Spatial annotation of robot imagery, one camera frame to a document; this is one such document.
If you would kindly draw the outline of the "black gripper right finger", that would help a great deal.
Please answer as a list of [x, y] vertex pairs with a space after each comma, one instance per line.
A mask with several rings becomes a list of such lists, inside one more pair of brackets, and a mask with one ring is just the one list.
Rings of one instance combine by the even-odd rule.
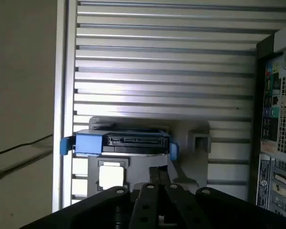
[[286, 229], [286, 218], [219, 190], [202, 187], [191, 193], [171, 183], [167, 167], [159, 180], [168, 197], [168, 219], [180, 229]]

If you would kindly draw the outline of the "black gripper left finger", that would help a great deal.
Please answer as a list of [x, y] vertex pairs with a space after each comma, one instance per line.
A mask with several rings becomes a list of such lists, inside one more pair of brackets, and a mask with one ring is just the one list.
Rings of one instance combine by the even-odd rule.
[[112, 187], [24, 226], [25, 229], [154, 229], [158, 226], [159, 168], [133, 191]]

